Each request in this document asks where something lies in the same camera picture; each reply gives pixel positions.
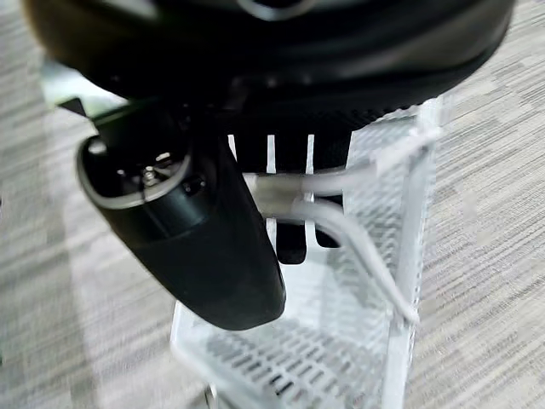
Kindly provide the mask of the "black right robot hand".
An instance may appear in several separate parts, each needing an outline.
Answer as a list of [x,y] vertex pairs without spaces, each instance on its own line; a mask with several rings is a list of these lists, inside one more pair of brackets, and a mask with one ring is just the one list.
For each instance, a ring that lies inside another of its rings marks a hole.
[[265,221],[312,222],[408,321],[363,228],[335,198],[431,144],[413,128],[355,165],[355,130],[456,87],[505,38],[512,1],[24,1],[43,93],[95,127],[80,186],[179,302],[245,331],[284,311]]

